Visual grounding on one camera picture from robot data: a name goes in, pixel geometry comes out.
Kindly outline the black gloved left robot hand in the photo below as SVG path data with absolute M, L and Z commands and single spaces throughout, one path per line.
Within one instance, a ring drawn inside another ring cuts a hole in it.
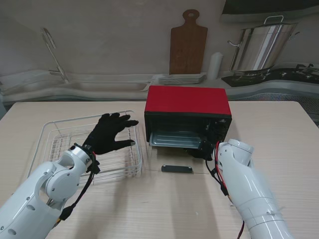
M 130 120 L 130 117 L 120 116 L 119 113 L 103 114 L 82 146 L 96 155 L 103 155 L 135 145 L 135 141 L 131 139 L 115 140 L 118 133 L 139 123 L 137 120 Z

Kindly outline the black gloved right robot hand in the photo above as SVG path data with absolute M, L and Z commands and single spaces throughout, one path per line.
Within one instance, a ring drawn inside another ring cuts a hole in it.
M 188 155 L 207 161 L 211 161 L 212 149 L 195 149 L 195 148 L 185 148 Z

